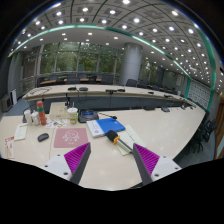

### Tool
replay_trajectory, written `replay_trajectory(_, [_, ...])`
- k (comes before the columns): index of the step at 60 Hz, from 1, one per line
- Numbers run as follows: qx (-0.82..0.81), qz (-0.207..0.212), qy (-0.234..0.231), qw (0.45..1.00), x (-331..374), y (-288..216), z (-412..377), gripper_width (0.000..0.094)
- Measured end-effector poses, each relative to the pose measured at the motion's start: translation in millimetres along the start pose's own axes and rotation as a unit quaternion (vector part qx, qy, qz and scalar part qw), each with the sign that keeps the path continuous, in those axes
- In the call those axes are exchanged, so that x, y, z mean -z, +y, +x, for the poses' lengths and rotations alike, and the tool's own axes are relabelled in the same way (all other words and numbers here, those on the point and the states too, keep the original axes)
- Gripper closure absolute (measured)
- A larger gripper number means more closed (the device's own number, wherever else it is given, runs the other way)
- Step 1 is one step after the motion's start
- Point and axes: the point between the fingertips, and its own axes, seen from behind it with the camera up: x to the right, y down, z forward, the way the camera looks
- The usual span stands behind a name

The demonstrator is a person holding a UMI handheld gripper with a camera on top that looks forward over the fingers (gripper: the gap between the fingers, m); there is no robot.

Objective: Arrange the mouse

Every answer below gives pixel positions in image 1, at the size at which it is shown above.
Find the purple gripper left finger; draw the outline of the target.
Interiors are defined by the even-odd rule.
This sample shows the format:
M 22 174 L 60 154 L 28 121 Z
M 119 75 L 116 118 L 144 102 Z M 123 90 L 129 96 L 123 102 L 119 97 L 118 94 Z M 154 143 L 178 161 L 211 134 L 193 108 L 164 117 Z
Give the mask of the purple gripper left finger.
M 52 157 L 43 169 L 74 184 L 79 184 L 90 153 L 91 145 L 86 143 L 66 154 Z

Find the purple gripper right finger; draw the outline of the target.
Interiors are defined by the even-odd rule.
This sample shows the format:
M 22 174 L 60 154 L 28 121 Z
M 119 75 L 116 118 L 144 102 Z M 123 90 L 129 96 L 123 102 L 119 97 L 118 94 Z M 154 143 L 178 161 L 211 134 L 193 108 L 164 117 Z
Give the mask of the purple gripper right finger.
M 135 158 L 143 185 L 166 177 L 181 170 L 181 167 L 167 156 L 159 156 L 138 144 L 133 145 Z

